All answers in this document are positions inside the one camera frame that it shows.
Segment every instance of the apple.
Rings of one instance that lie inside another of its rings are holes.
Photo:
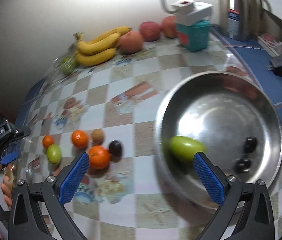
[[[120,37],[121,51],[126,54],[138,52],[143,49],[143,38],[140,33],[130,31]]]
[[[175,16],[168,16],[163,19],[161,23],[162,31],[164,36],[167,38],[176,38],[177,37],[177,30],[176,30],[176,17]]]
[[[205,146],[189,137],[173,136],[170,139],[170,150],[179,161],[192,163],[196,153],[205,152]]]
[[[160,26],[156,22],[143,22],[140,33],[145,41],[156,41],[160,39]]]
[[[62,160],[60,147],[57,144],[51,144],[46,150],[46,157],[49,163],[58,165]]]

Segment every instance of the red apple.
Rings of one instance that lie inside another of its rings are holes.
[[[119,43],[123,53],[131,54],[143,49],[143,38],[140,33],[135,31],[122,35]]]
[[[156,41],[160,39],[160,26],[155,22],[141,23],[140,33],[145,41]]]
[[[176,31],[176,17],[175,16],[168,16],[163,19],[162,24],[162,31],[164,36],[167,38],[176,38],[177,31]]]

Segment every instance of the thermos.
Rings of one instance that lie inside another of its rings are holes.
[[[220,0],[220,27],[225,36],[246,41],[251,35],[250,18],[253,13],[262,15],[262,0],[259,0],[260,9],[252,8],[250,0]]]

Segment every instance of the green plum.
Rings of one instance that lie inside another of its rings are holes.
[[[69,63],[64,63],[61,65],[61,71],[65,76],[68,76],[72,73],[74,69],[74,65],[73,64],[69,64]]]
[[[170,139],[170,150],[183,163],[192,163],[198,152],[205,152],[205,147],[197,140],[184,136],[173,136]]]
[[[70,59],[71,59],[70,57],[65,57],[64,59],[62,59],[61,63],[65,63],[65,62],[67,62]]]
[[[61,162],[61,149],[57,144],[51,144],[46,150],[46,157],[51,164],[58,165]]]

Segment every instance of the power adapter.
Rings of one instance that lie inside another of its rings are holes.
[[[271,70],[276,76],[282,75],[282,55],[270,58],[269,70]]]

